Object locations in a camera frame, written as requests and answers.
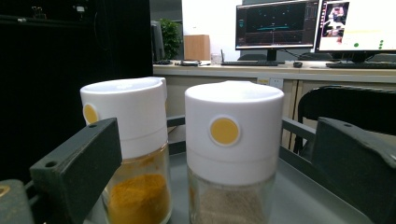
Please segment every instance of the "computer mouse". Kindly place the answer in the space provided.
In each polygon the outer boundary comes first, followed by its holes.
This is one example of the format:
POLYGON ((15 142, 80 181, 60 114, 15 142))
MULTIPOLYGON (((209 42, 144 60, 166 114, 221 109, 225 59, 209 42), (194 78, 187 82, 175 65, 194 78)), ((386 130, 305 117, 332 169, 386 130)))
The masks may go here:
POLYGON ((303 67, 303 63, 301 63, 301 62, 294 62, 294 63, 293 63, 293 67, 301 68, 301 67, 303 67))

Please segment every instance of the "yellow button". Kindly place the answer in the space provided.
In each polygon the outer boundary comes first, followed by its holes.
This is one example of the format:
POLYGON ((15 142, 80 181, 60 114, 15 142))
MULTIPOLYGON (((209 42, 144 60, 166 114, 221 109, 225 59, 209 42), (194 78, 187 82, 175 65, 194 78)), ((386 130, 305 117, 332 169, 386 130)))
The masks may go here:
POLYGON ((210 126, 210 133, 215 141, 223 145, 234 143, 239 136, 238 126, 231 119, 216 119, 210 126))
POLYGON ((99 120, 98 115, 92 105, 84 105, 83 112, 85 120, 92 124, 99 120))

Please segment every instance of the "black panel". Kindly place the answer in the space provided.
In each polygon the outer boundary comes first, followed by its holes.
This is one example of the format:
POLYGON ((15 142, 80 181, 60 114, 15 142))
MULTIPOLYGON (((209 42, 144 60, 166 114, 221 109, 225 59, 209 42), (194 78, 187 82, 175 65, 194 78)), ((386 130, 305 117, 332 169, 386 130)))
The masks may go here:
POLYGON ((26 183, 32 164, 85 126, 81 87, 152 76, 149 1, 136 2, 99 4, 96 20, 79 28, 0 18, 0 180, 26 183))
POLYGON ((24 18, 39 18, 59 21, 81 21, 77 7, 84 7, 83 20, 92 20, 95 12, 95 0, 2 0, 0 15, 24 18))

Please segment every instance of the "keyboard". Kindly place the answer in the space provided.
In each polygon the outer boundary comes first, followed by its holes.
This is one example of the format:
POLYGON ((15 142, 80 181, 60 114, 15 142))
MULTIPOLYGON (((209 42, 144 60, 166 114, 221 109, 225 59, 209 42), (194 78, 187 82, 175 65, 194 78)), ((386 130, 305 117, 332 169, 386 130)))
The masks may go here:
POLYGON ((172 64, 172 62, 169 60, 159 60, 157 62, 154 62, 153 64, 172 64))
POLYGON ((326 63, 330 68, 396 69, 396 63, 326 63))
POLYGON ((222 62, 221 65, 225 66, 277 66, 278 62, 275 61, 236 61, 236 62, 222 62))

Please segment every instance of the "white wall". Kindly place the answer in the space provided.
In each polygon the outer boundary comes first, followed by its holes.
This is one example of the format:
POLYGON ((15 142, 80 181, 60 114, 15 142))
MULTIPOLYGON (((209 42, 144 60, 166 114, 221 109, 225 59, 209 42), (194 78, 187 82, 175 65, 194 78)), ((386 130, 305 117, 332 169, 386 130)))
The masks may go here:
POLYGON ((182 0, 183 34, 209 35, 210 52, 223 50, 226 61, 236 61, 235 9, 242 0, 182 0))

